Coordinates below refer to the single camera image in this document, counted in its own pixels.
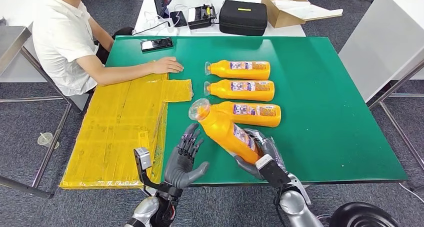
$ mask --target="man's hand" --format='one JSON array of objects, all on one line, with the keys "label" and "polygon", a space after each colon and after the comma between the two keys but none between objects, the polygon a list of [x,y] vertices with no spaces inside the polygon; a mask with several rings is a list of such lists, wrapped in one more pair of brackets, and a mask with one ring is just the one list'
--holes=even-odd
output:
[{"label": "man's hand", "polygon": [[163,57],[151,65],[151,72],[154,74],[179,73],[184,70],[184,67],[177,62],[175,57]]},{"label": "man's hand", "polygon": [[195,131],[198,126],[198,123],[192,123],[187,127],[166,164],[165,181],[178,189],[184,189],[202,177],[209,167],[209,162],[203,162],[193,170],[196,154],[203,143],[203,139],[196,143],[200,134],[200,130]]}]

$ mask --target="green tabletop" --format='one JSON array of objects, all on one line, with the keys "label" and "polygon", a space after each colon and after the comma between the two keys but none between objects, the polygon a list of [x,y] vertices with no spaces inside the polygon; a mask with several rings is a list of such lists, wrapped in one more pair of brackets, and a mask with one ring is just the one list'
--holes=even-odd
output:
[{"label": "green tabletop", "polygon": [[[164,166],[184,129],[191,104],[204,98],[206,61],[268,61],[275,96],[270,103],[282,109],[278,127],[254,128],[272,136],[288,171],[305,184],[396,182],[407,179],[398,159],[326,37],[173,37],[174,47],[142,53],[141,40],[160,37],[119,36],[106,66],[129,66],[176,56],[184,71],[170,79],[191,79],[191,102],[168,104]],[[223,99],[207,96],[212,104]],[[244,172],[233,158],[204,133],[205,142],[195,166],[210,162],[195,184],[262,183]]]}]

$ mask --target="man's arm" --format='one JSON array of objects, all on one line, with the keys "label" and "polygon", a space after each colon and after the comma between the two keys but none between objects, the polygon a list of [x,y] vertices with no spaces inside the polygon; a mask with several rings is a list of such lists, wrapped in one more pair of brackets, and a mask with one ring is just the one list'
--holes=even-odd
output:
[{"label": "man's arm", "polygon": [[103,48],[110,52],[112,45],[114,45],[114,39],[93,19],[93,17],[88,19],[88,23],[90,24],[94,37],[100,42]]},{"label": "man's arm", "polygon": [[179,73],[184,69],[175,57],[164,57],[156,62],[134,66],[107,68],[95,55],[78,58],[76,62],[101,86],[131,81],[150,74]]}]

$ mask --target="sleeve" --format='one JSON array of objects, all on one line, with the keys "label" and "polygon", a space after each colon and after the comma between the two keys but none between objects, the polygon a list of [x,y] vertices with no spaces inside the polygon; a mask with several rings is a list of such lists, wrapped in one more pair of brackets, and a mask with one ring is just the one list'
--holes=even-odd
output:
[{"label": "sleeve", "polygon": [[51,42],[56,51],[72,62],[84,56],[95,55],[87,39],[85,29],[82,29],[69,19],[59,19],[54,21],[49,30],[51,31]]}]

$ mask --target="black case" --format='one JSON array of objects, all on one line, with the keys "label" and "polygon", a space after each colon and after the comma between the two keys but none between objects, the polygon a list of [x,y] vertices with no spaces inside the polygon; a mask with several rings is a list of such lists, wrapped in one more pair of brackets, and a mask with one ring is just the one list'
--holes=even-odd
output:
[{"label": "black case", "polygon": [[262,36],[268,25],[267,6],[225,0],[219,12],[219,30],[241,36]]}]

